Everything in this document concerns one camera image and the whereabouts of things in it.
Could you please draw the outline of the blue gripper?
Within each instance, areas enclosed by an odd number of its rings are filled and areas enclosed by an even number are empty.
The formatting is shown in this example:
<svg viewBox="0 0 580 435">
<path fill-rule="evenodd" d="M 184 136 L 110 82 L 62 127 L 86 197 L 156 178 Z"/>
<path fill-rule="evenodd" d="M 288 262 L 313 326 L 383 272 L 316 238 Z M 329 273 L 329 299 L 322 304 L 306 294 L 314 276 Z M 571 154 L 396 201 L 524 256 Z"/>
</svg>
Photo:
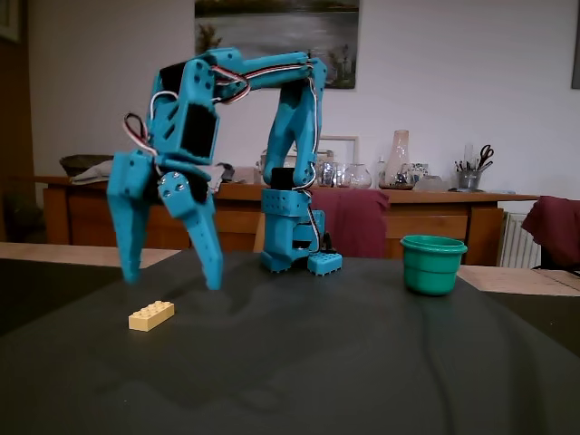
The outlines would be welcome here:
<svg viewBox="0 0 580 435">
<path fill-rule="evenodd" d="M 140 275 L 150 204 L 162 202 L 186 228 L 209 290 L 222 283 L 223 253 L 215 227 L 211 176 L 190 161 L 141 151 L 114 155 L 107 199 L 116 234 L 121 270 L 127 283 Z"/>
</svg>

